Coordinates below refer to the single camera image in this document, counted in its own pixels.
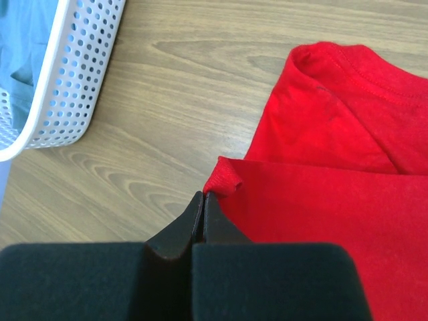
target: red fabric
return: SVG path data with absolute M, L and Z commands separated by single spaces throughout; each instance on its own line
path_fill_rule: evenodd
M 377 321 L 428 320 L 428 80 L 362 45 L 292 50 L 243 160 L 204 192 L 255 242 L 331 242 Z

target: basket rim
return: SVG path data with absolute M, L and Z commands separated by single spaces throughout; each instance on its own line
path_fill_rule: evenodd
M 51 76 L 51 71 L 54 67 L 54 62 L 57 56 L 58 47 L 61 40 L 62 31 L 64 29 L 65 17 L 68 13 L 72 0 L 58 0 L 55 17 L 53 19 L 52 29 L 47 43 L 47 49 L 43 64 L 41 65 L 40 77 L 35 88 L 33 102 L 29 110 L 27 122 L 15 139 L 15 142 L 8 147 L 0 150 L 0 162 L 13 159 L 28 145 L 33 133 L 39 122 L 40 114 L 43 110 L 43 103 L 46 97 L 47 87 Z

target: wooden table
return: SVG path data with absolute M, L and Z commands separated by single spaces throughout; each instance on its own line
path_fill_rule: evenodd
M 218 155 L 244 155 L 289 51 L 320 40 L 428 77 L 426 1 L 128 0 L 86 135 L 13 161 L 0 247 L 155 234 Z

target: blue fabric in basket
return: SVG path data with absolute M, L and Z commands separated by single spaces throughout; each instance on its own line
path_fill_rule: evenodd
M 18 131 L 29 109 L 58 0 L 0 0 L 0 87 L 9 92 L 12 127 Z

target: perforated basket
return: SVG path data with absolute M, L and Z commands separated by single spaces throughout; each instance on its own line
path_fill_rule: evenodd
M 59 0 L 27 122 L 11 126 L 0 88 L 0 161 L 25 148 L 65 146 L 85 133 L 126 0 Z

